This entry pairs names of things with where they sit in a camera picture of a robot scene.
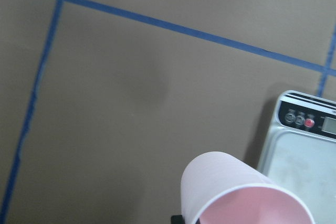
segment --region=plastic cup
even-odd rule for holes
[[[193,159],[181,180],[185,224],[314,224],[293,193],[223,152]]]

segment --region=blue tape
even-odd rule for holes
[[[181,33],[181,34],[186,34],[186,35],[190,35],[196,38],[212,41],[212,42],[225,45],[228,47],[237,48],[237,49],[240,49],[246,52],[251,52],[252,54],[264,56],[264,57],[271,58],[274,60],[279,60],[279,61],[286,62],[286,63],[292,64],[295,66],[308,68],[308,69],[318,71],[318,72],[323,71],[323,66],[315,64],[315,63],[311,63],[305,60],[300,60],[294,57],[278,54],[276,52],[267,51],[262,48],[251,46],[251,45],[248,45],[242,42],[238,42],[238,41],[227,39],[221,36],[216,36],[213,34],[205,33],[203,31],[191,29],[188,27],[176,25],[170,22],[166,22],[166,21],[156,19],[156,18],[151,18],[151,17],[144,16],[144,15],[137,14],[137,13],[133,13],[127,10],[115,8],[112,6],[100,4],[100,3],[89,1],[89,0],[65,0],[65,1],[76,4],[76,5],[81,5],[84,7],[92,8],[95,10],[100,10],[105,13],[110,13],[110,14],[121,16],[124,18],[136,20],[136,21],[143,22],[149,25],[158,26],[164,29],[168,29],[171,31]]]
[[[336,76],[336,69],[329,69],[328,74],[331,76]]]
[[[33,85],[33,89],[32,89],[32,93],[30,96],[30,101],[29,101],[29,105],[27,108],[27,112],[26,112],[26,116],[25,116],[25,120],[24,120],[24,124],[20,133],[20,137],[18,140],[18,144],[17,144],[17,148],[16,148],[16,152],[15,152],[15,156],[14,156],[14,161],[13,161],[13,165],[12,165],[12,169],[11,169],[11,173],[9,175],[9,179],[7,182],[7,188],[5,191],[5,195],[4,195],[4,199],[3,199],[3,203],[2,203],[2,208],[1,208],[1,213],[0,213],[0,224],[4,224],[6,221],[6,217],[8,214],[8,209],[9,209],[9,204],[13,195],[13,191],[14,191],[14,187],[15,187],[15,183],[16,183],[16,178],[17,178],[17,174],[19,171],[19,167],[20,167],[20,163],[21,163],[21,157],[22,157],[22,150],[23,150],[23,145],[25,142],[25,139],[28,135],[28,132],[30,130],[30,124],[32,122],[33,119],[33,115],[34,115],[34,110],[35,110],[35,104],[37,101],[37,97],[38,97],[38,91],[39,91],[39,85],[42,79],[42,75],[47,63],[47,59],[48,59],[48,55],[50,53],[51,50],[51,46],[54,40],[54,36],[56,33],[56,28],[58,25],[58,21],[59,21],[59,16],[61,13],[61,9],[62,9],[62,5],[63,5],[63,1],[64,0],[57,0],[56,5],[55,5],[55,10],[54,10],[54,14],[53,14],[53,18],[51,20],[50,23],[50,27],[49,27],[49,32],[46,38],[46,42],[44,45],[44,49],[42,52],[42,56],[39,62],[39,66],[38,66],[38,70],[35,76],[35,81],[34,81],[34,85]]]
[[[331,67],[331,63],[332,63],[334,52],[335,52],[335,46],[336,46],[336,25],[334,27],[334,32],[331,37],[328,55],[325,61],[326,63],[324,64],[323,72],[322,72],[321,79],[318,85],[317,94],[316,94],[318,97],[323,96],[323,92],[326,87],[325,84],[327,83],[328,75],[334,73],[334,71],[331,71],[330,67]]]

